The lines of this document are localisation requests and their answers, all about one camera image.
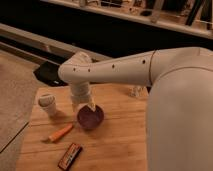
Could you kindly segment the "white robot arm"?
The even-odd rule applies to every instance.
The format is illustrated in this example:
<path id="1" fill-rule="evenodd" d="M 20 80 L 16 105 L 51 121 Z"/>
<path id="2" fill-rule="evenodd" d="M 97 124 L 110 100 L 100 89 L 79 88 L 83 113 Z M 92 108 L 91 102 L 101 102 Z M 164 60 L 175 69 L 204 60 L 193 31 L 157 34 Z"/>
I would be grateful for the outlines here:
<path id="1" fill-rule="evenodd" d="M 74 105 L 91 100 L 91 82 L 149 87 L 148 171 L 213 171 L 213 50 L 153 50 L 96 63 L 78 52 L 58 74 Z"/>

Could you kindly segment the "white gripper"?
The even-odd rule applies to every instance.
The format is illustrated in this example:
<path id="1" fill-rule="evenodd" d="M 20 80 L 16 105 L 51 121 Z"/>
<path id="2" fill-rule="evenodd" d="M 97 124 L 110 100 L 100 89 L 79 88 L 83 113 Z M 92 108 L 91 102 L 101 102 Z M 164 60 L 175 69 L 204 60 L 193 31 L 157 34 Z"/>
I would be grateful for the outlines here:
<path id="1" fill-rule="evenodd" d="M 96 104 L 93 99 L 91 99 L 91 89 L 88 82 L 71 84 L 71 100 L 73 112 L 78 111 L 79 104 L 88 103 L 87 106 L 92 110 L 96 110 Z"/>

